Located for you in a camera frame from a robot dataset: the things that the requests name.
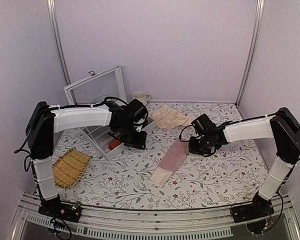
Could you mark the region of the pink and white underwear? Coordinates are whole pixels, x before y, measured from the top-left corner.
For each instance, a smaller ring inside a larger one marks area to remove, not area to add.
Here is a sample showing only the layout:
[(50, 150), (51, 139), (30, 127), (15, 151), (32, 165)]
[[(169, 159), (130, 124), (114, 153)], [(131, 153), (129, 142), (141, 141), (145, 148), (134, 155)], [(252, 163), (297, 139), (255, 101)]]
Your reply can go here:
[(177, 139), (168, 149), (150, 180), (156, 187), (163, 187), (172, 174), (182, 165), (189, 153), (188, 143)]

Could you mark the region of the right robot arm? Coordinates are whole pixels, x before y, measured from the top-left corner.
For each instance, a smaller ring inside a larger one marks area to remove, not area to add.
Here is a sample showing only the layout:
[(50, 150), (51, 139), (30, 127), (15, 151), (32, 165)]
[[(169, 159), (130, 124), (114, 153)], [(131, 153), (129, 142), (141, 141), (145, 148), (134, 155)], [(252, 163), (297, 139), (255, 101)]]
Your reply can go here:
[(196, 136), (188, 140), (189, 152), (210, 157), (222, 146), (247, 140), (272, 140), (275, 146), (275, 159), (268, 176), (258, 189), (249, 206), (252, 218), (259, 218), (268, 210), (268, 201), (288, 180), (300, 161), (300, 123), (286, 107), (274, 113), (226, 121), (216, 125), (203, 114), (191, 126)]

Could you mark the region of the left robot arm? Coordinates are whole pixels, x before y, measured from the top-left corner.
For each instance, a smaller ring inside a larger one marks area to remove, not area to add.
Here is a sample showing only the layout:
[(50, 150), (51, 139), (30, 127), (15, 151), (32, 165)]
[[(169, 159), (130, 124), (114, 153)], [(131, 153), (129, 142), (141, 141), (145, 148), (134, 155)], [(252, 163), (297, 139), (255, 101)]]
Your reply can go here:
[(57, 187), (52, 167), (54, 135), (70, 129), (108, 127), (111, 136), (127, 147), (143, 150), (147, 133), (137, 130), (149, 116), (147, 108), (138, 100), (116, 103), (115, 97), (106, 97), (100, 103), (79, 105), (48, 105), (39, 102), (26, 126), (25, 140), (15, 154), (25, 152), (32, 159), (35, 181), (45, 202), (45, 209), (53, 216), (64, 213), (64, 205), (56, 200)]

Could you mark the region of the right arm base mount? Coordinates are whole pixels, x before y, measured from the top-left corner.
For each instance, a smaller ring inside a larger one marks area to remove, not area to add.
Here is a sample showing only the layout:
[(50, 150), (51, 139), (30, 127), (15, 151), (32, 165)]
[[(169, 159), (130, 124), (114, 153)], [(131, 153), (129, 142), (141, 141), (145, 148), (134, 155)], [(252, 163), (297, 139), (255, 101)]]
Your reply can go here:
[(235, 223), (266, 217), (275, 212), (271, 200), (263, 199), (258, 193), (249, 204), (234, 204), (229, 211)]

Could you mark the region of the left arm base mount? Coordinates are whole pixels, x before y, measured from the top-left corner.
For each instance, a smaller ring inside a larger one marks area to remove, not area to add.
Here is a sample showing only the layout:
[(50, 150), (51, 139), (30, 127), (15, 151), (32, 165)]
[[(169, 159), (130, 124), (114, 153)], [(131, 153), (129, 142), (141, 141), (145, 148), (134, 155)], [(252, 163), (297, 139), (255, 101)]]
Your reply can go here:
[(78, 223), (82, 213), (82, 207), (80, 202), (75, 203), (63, 203), (60, 196), (46, 200), (40, 198), (40, 207), (38, 212), (42, 215), (49, 217), (57, 217), (59, 219)]

